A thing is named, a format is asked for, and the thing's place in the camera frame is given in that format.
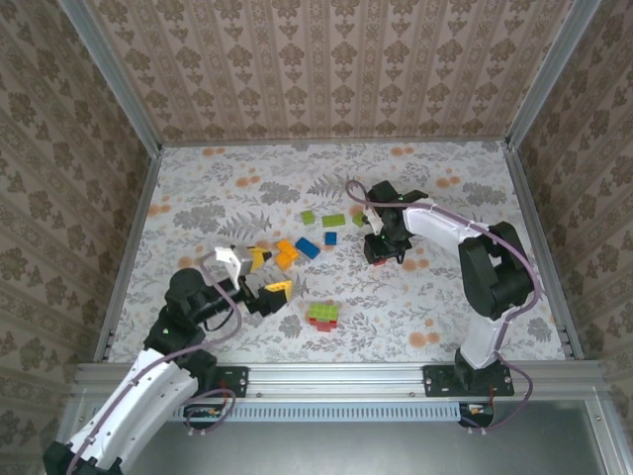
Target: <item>table surface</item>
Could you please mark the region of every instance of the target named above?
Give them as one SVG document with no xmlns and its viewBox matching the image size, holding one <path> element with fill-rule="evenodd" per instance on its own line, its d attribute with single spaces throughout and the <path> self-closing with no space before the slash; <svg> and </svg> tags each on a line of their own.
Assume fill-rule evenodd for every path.
<svg viewBox="0 0 633 475">
<path fill-rule="evenodd" d="M 109 360 L 136 359 L 179 268 L 196 266 L 215 246 L 244 243 L 275 250 L 276 241 L 300 237 L 321 248 L 315 260 L 301 256 L 282 273 L 271 259 L 247 279 L 252 289 L 292 279 L 290 304 L 265 319 L 245 315 L 239 334 L 211 349 L 219 361 L 452 360 L 476 315 L 463 294 L 457 256 L 415 237 L 403 265 L 392 260 L 369 266 L 362 247 L 370 229 L 352 223 L 360 207 L 343 191 L 352 177 L 368 188 L 388 179 L 403 193 L 419 189 L 476 221 L 507 221 L 534 262 L 496 142 L 167 148 Z M 304 210 L 315 212 L 314 225 L 302 223 Z M 346 225 L 324 229 L 320 217 L 338 213 Z M 336 246 L 323 244 L 325 231 L 337 232 Z M 212 270 L 218 279 L 226 278 L 221 265 Z M 314 302 L 339 307 L 336 330 L 319 332 L 309 325 L 307 311 Z M 229 325 L 213 336 L 229 331 Z M 515 321 L 502 352 L 515 360 L 564 358 L 545 298 Z"/>
</svg>

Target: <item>patterned wallpaper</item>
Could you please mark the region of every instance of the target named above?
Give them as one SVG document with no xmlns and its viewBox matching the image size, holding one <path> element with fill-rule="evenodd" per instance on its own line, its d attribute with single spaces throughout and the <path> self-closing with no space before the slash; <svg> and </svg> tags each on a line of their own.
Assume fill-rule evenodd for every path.
<svg viewBox="0 0 633 475">
<path fill-rule="evenodd" d="M 502 136 L 573 0 L 90 0 L 167 143 Z"/>
<path fill-rule="evenodd" d="M 633 2 L 602 1 L 520 154 L 585 351 L 631 436 Z"/>
<path fill-rule="evenodd" d="M 0 473 L 36 473 L 92 358 L 145 158 L 56 2 L 0 2 Z"/>
</svg>

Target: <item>blue lego brick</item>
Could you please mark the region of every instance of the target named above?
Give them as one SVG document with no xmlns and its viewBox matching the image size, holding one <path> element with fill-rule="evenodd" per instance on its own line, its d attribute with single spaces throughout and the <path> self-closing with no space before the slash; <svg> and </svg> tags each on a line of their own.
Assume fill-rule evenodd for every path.
<svg viewBox="0 0 633 475">
<path fill-rule="evenodd" d="M 305 254 L 310 259 L 314 259 L 320 254 L 320 249 L 312 244 L 305 237 L 302 237 L 295 244 L 295 248 L 300 250 L 303 254 Z"/>
<path fill-rule="evenodd" d="M 325 245 L 336 245 L 336 233 L 325 233 Z"/>
</svg>

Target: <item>purple cable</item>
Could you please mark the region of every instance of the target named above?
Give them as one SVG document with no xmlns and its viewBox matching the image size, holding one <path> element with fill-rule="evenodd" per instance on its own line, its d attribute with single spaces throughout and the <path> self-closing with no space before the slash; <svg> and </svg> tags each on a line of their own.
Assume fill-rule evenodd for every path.
<svg viewBox="0 0 633 475">
<path fill-rule="evenodd" d="M 225 336 L 221 336 L 220 338 L 216 338 L 216 339 L 208 339 L 208 340 L 203 341 L 200 344 L 196 344 L 196 345 L 190 346 L 188 348 L 184 348 L 184 349 L 180 349 L 178 351 L 174 351 L 173 353 L 170 353 L 170 354 L 168 354 L 166 356 L 163 356 L 162 358 L 159 358 L 156 361 L 154 361 L 153 363 L 148 364 L 147 366 L 145 366 L 138 373 L 138 375 L 135 378 L 133 378 L 130 381 L 130 383 L 121 391 L 121 393 L 119 393 L 119 396 L 117 396 L 117 398 L 113 401 L 113 403 L 110 405 L 110 407 L 106 410 L 106 412 L 104 413 L 103 417 L 97 422 L 97 424 L 95 424 L 95 426 L 92 428 L 92 430 L 90 431 L 88 436 L 84 439 L 83 443 L 79 447 L 79 450 L 77 450 L 77 453 L 75 453 L 75 456 L 72 457 L 72 460 L 70 461 L 70 465 L 68 465 L 68 469 L 66 470 L 66 475 L 73 475 L 72 472 L 74 471 L 74 468 L 76 467 L 77 463 L 79 462 L 79 459 L 81 458 L 81 455 L 83 454 L 83 452 L 86 451 L 86 449 L 88 448 L 88 445 L 90 445 L 90 443 L 91 443 L 90 440 L 94 439 L 94 437 L 97 435 L 97 433 L 99 433 L 99 430 L 101 429 L 103 424 L 106 423 L 106 421 L 112 415 L 112 413 L 115 411 L 115 409 L 120 405 L 120 403 L 124 400 L 124 398 L 127 396 L 127 394 L 132 390 L 132 387 L 136 386 L 136 384 L 138 384 L 138 381 L 140 381 L 145 374 L 147 374 L 153 368 L 158 366 L 160 363 L 169 362 L 169 361 L 171 361 L 171 360 L 173 360 L 175 358 L 178 358 L 180 356 L 183 356 L 185 354 L 191 353 L 193 351 L 198 351 L 199 349 L 205 349 L 207 346 L 209 346 L 211 344 L 223 343 L 223 342 L 227 341 L 228 339 L 233 338 L 237 334 L 237 332 L 239 332 L 239 330 L 241 329 L 241 325 L 242 325 L 242 317 L 241 317 L 241 311 L 239 310 L 239 307 L 237 306 L 237 303 L 226 293 L 225 289 L 223 289 L 220 285 L 218 285 L 216 280 L 211 275 L 211 272 L 209 272 L 209 269 L 204 264 L 205 261 L 209 257 L 212 257 L 215 254 L 216 253 L 214 251 L 212 251 L 212 252 L 209 252 L 208 254 L 203 255 L 200 258 L 200 269 L 202 270 L 202 273 L 207 278 L 207 280 L 209 282 L 211 282 L 211 285 L 214 286 L 214 288 L 218 291 L 218 293 L 220 293 L 220 295 L 228 302 L 228 304 L 232 308 L 232 310 L 233 310 L 233 312 L 235 314 L 236 320 L 237 320 L 237 324 L 235 325 L 235 328 L 231 332 L 227 333 Z M 233 401 L 233 404 L 230 406 L 229 410 L 226 412 L 227 416 L 232 411 L 233 406 L 234 406 L 234 401 Z"/>
<path fill-rule="evenodd" d="M 356 187 L 361 189 L 365 199 L 358 198 L 357 196 L 354 196 L 352 194 L 351 188 L 354 187 L 354 186 L 356 186 Z M 501 246 L 505 247 L 512 255 L 514 255 L 514 257 L 516 257 L 518 259 L 518 261 L 521 262 L 521 264 L 523 264 L 523 267 L 527 271 L 527 273 L 528 273 L 528 275 L 530 277 L 530 280 L 532 281 L 532 285 L 534 286 L 534 294 L 532 296 L 532 300 L 530 300 L 530 302 L 528 304 L 523 305 L 521 307 L 516 307 L 515 311 L 510 312 L 505 317 L 505 320 L 503 321 L 503 325 L 501 326 L 501 330 L 499 331 L 499 334 L 498 334 L 498 337 L 497 337 L 497 342 L 495 343 L 495 356 L 498 358 L 498 360 L 501 363 L 505 364 L 511 370 L 516 371 L 517 373 L 519 373 L 521 376 L 523 376 L 526 379 L 526 381 L 527 381 L 527 391 L 525 392 L 525 395 L 523 396 L 523 399 L 521 400 L 521 402 L 518 404 L 518 406 L 514 409 L 514 411 L 507 418 L 505 418 L 503 421 L 501 421 L 499 423 L 493 424 L 493 425 L 488 426 L 486 428 L 478 427 L 478 429 L 481 432 L 483 432 L 483 431 L 494 430 L 496 428 L 503 427 L 507 422 L 509 422 L 511 419 L 513 419 L 525 407 L 525 405 L 527 404 L 530 396 L 532 395 L 532 391 L 534 389 L 534 382 L 528 376 L 528 374 L 525 371 L 523 371 L 522 369 L 516 367 L 515 365 L 510 364 L 507 361 L 505 361 L 503 359 L 503 357 L 499 353 L 499 349 L 501 348 L 501 344 L 503 343 L 503 339 L 505 337 L 505 334 L 507 333 L 507 328 L 509 327 L 510 322 L 512 322 L 519 315 L 522 315 L 522 314 L 532 310 L 536 306 L 536 304 L 538 303 L 538 301 L 540 300 L 541 295 L 542 295 L 541 284 L 538 281 L 538 277 L 536 276 L 536 272 L 532 268 L 532 265 L 530 264 L 529 260 L 527 260 L 527 258 L 516 247 L 514 247 L 509 242 L 501 239 L 498 236 L 493 235 L 490 231 L 488 231 L 487 229 L 477 225 L 476 223 L 473 223 L 472 221 L 467 220 L 466 218 L 464 218 L 464 217 L 462 217 L 460 215 L 457 215 L 457 214 L 455 214 L 453 212 L 450 212 L 448 210 L 440 208 L 439 206 L 437 206 L 435 204 L 429 205 L 427 203 L 417 203 L 417 202 L 415 202 L 415 203 L 398 203 L 398 202 L 397 203 L 377 203 L 377 202 L 373 202 L 373 201 L 370 201 L 368 199 L 367 189 L 358 180 L 349 180 L 347 183 L 345 183 L 345 193 L 347 193 L 347 196 L 349 196 L 352 200 L 354 200 L 357 203 L 360 203 L 361 205 L 365 205 L 365 207 L 372 206 L 373 208 L 419 208 L 419 209 L 422 209 L 422 210 L 432 211 L 433 213 L 438 213 L 438 214 L 443 215 L 446 218 L 450 219 L 454 223 L 457 223 L 459 225 L 469 226 L 471 230 L 475 230 L 478 233 L 481 233 L 482 235 L 486 236 L 487 238 L 490 238 L 494 243 L 499 243 Z"/>
<path fill-rule="evenodd" d="M 220 394 L 220 393 L 224 393 L 224 394 L 228 394 L 229 396 L 231 396 L 231 400 L 230 400 L 230 406 L 228 407 L 228 409 L 226 410 L 226 412 L 224 414 L 221 415 L 221 417 L 214 422 L 214 424 L 209 427 L 209 428 L 205 428 L 204 430 L 207 430 L 209 432 L 211 432 L 212 430 L 217 429 L 219 426 L 222 425 L 222 423 L 226 420 L 226 418 L 228 416 L 230 416 L 230 413 L 233 412 L 233 408 L 235 407 L 235 401 L 237 400 L 237 397 L 235 396 L 235 393 L 233 393 L 233 391 L 231 389 L 226 389 L 226 388 L 222 388 L 222 389 L 214 389 L 212 391 L 207 391 L 206 393 L 201 394 L 200 396 L 196 396 L 195 398 L 190 399 L 189 401 L 187 401 L 186 404 L 192 404 L 195 403 L 196 401 L 200 401 L 201 399 L 206 399 L 209 396 L 214 396 L 215 394 Z M 185 419 L 185 426 L 189 429 L 189 430 L 196 430 L 193 427 L 191 427 L 191 415 L 194 413 L 195 411 L 191 411 L 188 415 L 187 415 L 187 419 Z"/>
</svg>

